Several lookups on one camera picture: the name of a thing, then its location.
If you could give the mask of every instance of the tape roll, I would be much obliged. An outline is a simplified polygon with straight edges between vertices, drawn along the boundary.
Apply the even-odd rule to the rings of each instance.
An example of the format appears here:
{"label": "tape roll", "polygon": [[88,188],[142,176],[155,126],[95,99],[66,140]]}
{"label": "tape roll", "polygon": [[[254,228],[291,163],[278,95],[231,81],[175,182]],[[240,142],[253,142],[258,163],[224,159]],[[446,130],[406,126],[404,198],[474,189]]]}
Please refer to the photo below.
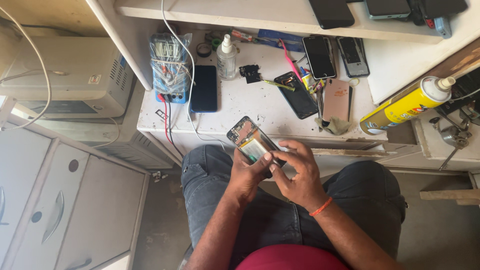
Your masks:
{"label": "tape roll", "polygon": [[208,43],[200,43],[197,45],[197,54],[200,57],[209,57],[212,54],[212,46]]}
{"label": "tape roll", "polygon": [[218,46],[220,46],[220,44],[222,44],[222,40],[220,40],[218,38],[214,38],[212,40],[213,51],[216,51],[216,49],[218,48]]}

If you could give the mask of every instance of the man's right hand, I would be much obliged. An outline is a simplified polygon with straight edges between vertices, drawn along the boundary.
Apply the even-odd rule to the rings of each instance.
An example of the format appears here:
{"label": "man's right hand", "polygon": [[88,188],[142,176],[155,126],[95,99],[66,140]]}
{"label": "man's right hand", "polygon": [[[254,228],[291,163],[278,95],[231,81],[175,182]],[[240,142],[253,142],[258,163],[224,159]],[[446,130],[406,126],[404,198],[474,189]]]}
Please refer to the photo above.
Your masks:
{"label": "man's right hand", "polygon": [[320,172],[312,150],[294,140],[280,141],[278,144],[290,151],[272,151],[272,155],[277,159],[285,160],[297,171],[297,175],[289,179],[278,165],[270,165],[270,171],[278,188],[283,196],[305,207],[310,213],[315,212],[328,200],[328,195],[320,182]]}

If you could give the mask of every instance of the screwdriver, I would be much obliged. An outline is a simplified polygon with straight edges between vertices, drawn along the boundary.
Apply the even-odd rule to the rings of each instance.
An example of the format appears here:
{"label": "screwdriver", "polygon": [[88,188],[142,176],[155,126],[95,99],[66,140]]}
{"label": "screwdriver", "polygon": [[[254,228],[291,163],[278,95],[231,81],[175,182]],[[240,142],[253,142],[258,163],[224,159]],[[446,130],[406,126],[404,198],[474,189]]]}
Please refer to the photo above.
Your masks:
{"label": "screwdriver", "polygon": [[264,82],[266,82],[266,83],[268,83],[268,84],[270,84],[270,85],[273,85],[273,86],[283,87],[283,88],[288,89],[288,90],[290,90],[290,91],[292,91],[292,92],[295,91],[295,87],[285,86],[285,85],[281,85],[281,84],[278,84],[278,83],[276,83],[276,82],[267,81],[267,80],[264,80]]}

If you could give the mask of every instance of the dark jeans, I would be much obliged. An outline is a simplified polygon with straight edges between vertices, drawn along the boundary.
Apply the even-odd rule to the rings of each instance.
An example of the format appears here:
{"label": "dark jeans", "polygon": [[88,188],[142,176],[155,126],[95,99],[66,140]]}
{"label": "dark jeans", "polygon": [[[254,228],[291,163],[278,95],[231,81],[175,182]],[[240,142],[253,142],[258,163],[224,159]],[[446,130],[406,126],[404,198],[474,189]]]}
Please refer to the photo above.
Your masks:
{"label": "dark jeans", "polygon": [[[232,164],[230,156],[214,146],[198,147],[183,158],[181,183],[194,249],[228,185]],[[396,258],[405,199],[388,169],[373,161],[353,163],[323,186],[368,236]],[[277,244],[314,246],[340,257],[305,208],[259,188],[243,214],[230,268],[253,251]]]}

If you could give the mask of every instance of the white spray nozzle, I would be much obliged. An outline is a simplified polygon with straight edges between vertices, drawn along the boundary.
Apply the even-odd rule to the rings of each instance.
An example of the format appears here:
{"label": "white spray nozzle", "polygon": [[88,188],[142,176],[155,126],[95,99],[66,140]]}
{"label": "white spray nozzle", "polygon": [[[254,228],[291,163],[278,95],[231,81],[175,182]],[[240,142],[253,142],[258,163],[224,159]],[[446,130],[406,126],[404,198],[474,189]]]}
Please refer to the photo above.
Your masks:
{"label": "white spray nozzle", "polygon": [[454,77],[447,77],[445,79],[438,80],[438,86],[443,90],[449,90],[456,82]]}
{"label": "white spray nozzle", "polygon": [[226,34],[222,42],[222,51],[224,53],[232,52],[232,42],[230,41],[230,35]]}

